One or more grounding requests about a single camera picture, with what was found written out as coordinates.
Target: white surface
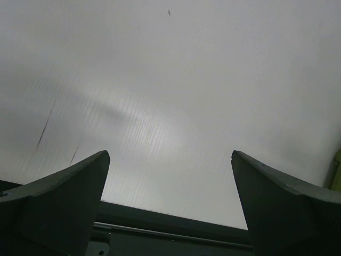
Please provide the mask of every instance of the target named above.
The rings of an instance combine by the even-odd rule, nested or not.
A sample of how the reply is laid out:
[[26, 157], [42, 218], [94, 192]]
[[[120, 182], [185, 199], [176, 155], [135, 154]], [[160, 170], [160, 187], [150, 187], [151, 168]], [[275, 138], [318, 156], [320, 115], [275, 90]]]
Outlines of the white surface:
[[234, 149], [322, 185], [341, 146], [340, 13], [337, 0], [0, 0], [0, 178], [107, 149], [103, 200], [246, 228]]

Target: scratch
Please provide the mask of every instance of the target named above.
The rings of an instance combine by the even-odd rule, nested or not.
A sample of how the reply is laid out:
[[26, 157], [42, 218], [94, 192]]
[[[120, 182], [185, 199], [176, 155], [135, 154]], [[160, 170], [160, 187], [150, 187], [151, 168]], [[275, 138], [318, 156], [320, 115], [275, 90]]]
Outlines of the scratch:
[[75, 152], [74, 152], [74, 155], [72, 156], [72, 159], [71, 159], [71, 161], [70, 161], [70, 165], [72, 164], [72, 161], [74, 160], [74, 158], [75, 158], [75, 155], [77, 154], [77, 151], [78, 151], [79, 145], [80, 145], [80, 141], [79, 141], [79, 143], [78, 143], [78, 145], [77, 145], [77, 148], [76, 148], [76, 150], [75, 150]]
[[52, 115], [52, 111], [53, 111], [53, 108], [54, 108], [54, 105], [55, 105], [55, 102], [56, 102], [56, 101], [57, 101], [57, 99], [55, 99], [54, 102], [53, 102], [53, 105], [52, 105], [50, 114], [48, 115], [48, 119], [47, 119], [47, 121], [46, 121], [46, 124], [45, 124], [45, 126], [44, 126], [44, 129], [43, 129], [43, 131], [42, 131], [42, 133], [41, 133], [41, 135], [40, 135], [40, 138], [39, 138], [39, 141], [38, 141], [36, 150], [38, 149], [38, 147], [39, 147], [39, 145], [40, 145], [40, 143], [41, 143], [41, 141], [42, 141], [42, 138], [43, 138], [43, 136], [44, 136], [44, 133], [45, 133], [47, 124], [48, 124], [48, 122], [50, 121], [50, 118], [51, 118], [51, 115]]

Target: yellow-green object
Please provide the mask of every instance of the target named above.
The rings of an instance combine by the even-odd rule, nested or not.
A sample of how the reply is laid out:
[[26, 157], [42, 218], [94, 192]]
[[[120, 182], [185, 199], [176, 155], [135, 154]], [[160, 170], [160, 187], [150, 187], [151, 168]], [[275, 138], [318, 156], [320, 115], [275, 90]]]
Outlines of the yellow-green object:
[[334, 161], [337, 170], [330, 189], [341, 192], [341, 149], [335, 154]]

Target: black scratch mark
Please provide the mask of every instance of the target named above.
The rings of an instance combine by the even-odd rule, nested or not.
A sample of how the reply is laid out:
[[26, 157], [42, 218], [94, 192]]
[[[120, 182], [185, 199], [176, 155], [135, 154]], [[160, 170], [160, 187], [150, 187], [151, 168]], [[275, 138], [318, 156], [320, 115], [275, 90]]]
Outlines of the black scratch mark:
[[40, 135], [40, 138], [39, 138], [39, 141], [38, 141], [36, 150], [38, 150], [38, 147], [39, 147], [39, 145], [40, 145], [40, 143], [41, 143], [41, 141], [42, 141], [42, 138], [43, 138], [43, 136], [44, 136], [44, 133], [45, 133], [47, 124], [48, 124], [48, 122], [50, 121], [50, 118], [51, 118], [51, 115], [52, 115], [52, 111], [53, 111], [53, 108], [54, 108], [54, 105], [55, 105], [55, 102], [56, 102], [56, 101], [57, 101], [57, 99], [55, 99], [54, 102], [53, 102], [53, 105], [52, 105], [50, 114], [48, 115], [48, 119], [47, 119], [47, 121], [46, 121], [46, 124], [45, 124], [45, 126], [44, 126], [44, 129], [43, 129], [43, 131], [42, 131], [42, 133], [41, 133], [41, 135]]
[[80, 145], [80, 142], [78, 143], [77, 148], [76, 148], [76, 150], [75, 150], [75, 152], [74, 152], [74, 155], [72, 156], [72, 159], [71, 159], [71, 161], [70, 161], [70, 165], [72, 164], [72, 161], [75, 159], [75, 155], [77, 154], [79, 145]]

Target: dark mark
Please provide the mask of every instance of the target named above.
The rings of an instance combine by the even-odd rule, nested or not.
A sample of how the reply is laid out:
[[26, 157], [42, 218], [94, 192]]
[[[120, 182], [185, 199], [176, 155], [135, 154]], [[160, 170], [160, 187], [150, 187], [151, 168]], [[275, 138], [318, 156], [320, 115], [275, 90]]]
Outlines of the dark mark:
[[46, 121], [46, 124], [45, 124], [45, 126], [44, 126], [44, 129], [43, 129], [43, 131], [42, 131], [42, 134], [40, 135], [40, 138], [39, 138], [39, 141], [38, 141], [38, 144], [37, 144], [36, 150], [38, 149], [38, 147], [39, 147], [39, 145], [40, 145], [40, 143], [41, 143], [41, 141], [42, 141], [43, 135], [44, 135], [44, 133], [45, 133], [45, 130], [46, 130], [47, 124], [48, 124], [48, 122], [50, 121], [51, 114], [52, 114], [52, 111], [53, 111], [53, 108], [54, 108], [54, 105], [55, 105], [55, 102], [56, 102], [56, 101], [57, 101], [57, 99], [55, 99], [55, 100], [54, 100], [54, 102], [53, 102], [53, 105], [52, 105], [52, 108], [51, 108], [50, 114], [48, 115], [48, 119], [47, 119], [47, 121]]
[[74, 160], [74, 158], [75, 158], [75, 155], [77, 154], [77, 151], [78, 151], [79, 145], [80, 145], [80, 141], [79, 141], [79, 143], [78, 143], [78, 145], [77, 145], [77, 148], [76, 148], [76, 150], [75, 150], [75, 152], [74, 152], [74, 155], [72, 156], [72, 159], [71, 159], [70, 165], [72, 164], [72, 161]]

